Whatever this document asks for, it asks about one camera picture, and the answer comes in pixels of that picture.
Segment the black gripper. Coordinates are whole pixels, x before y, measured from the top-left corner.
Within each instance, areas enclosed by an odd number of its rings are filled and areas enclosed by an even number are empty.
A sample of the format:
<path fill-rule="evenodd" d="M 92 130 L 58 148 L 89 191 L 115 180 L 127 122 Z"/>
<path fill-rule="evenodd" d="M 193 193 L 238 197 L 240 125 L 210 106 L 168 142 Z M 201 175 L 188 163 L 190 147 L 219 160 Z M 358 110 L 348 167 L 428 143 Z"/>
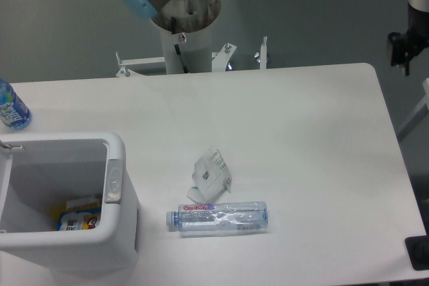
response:
<path fill-rule="evenodd" d="M 408 37 L 410 49 L 407 49 Z M 428 47 L 428 12 L 408 5 L 408 31 L 391 32 L 387 36 L 387 57 L 390 66 L 406 65 L 406 76 L 410 75 L 410 62 Z"/>

